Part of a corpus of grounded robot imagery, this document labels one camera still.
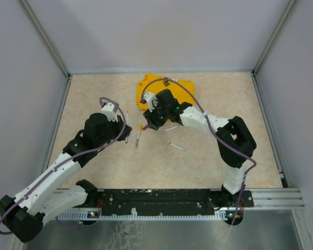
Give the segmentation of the white yellow whiteboard marker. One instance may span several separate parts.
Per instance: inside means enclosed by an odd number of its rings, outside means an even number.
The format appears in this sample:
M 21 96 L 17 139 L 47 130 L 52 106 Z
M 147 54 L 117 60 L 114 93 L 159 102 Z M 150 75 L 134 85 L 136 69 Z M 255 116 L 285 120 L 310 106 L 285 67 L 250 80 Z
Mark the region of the white yellow whiteboard marker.
M 140 134 L 141 134 L 141 131 L 138 131 L 138 132 L 137 132 L 137 137 L 136 137 L 136 142 L 135 142 L 135 149 L 138 148 L 139 139 L 140 139 Z

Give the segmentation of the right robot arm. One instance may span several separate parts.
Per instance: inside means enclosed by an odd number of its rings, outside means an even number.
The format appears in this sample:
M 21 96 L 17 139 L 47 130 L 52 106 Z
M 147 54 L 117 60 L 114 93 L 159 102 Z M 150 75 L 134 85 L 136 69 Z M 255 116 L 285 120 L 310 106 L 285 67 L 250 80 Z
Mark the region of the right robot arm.
M 220 118 L 197 109 L 188 102 L 179 103 L 168 89 L 158 94 L 146 92 L 141 102 L 148 105 L 143 113 L 148 127 L 158 130 L 169 120 L 180 126 L 191 127 L 215 137 L 221 158 L 226 164 L 222 187 L 223 201 L 235 206 L 241 200 L 246 165 L 257 144 L 241 117 Z

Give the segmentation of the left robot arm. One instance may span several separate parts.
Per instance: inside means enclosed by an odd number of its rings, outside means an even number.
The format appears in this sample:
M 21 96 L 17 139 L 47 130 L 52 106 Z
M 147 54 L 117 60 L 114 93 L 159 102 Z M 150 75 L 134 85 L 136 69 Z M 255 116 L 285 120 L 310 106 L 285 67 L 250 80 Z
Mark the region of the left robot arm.
M 55 190 L 72 174 L 81 170 L 99 152 L 116 141 L 123 141 L 132 128 L 124 114 L 93 113 L 57 160 L 28 187 L 14 197 L 0 199 L 0 226 L 4 224 L 23 243 L 34 239 L 51 220 L 76 206 L 95 205 L 98 189 L 83 179 L 62 193 Z

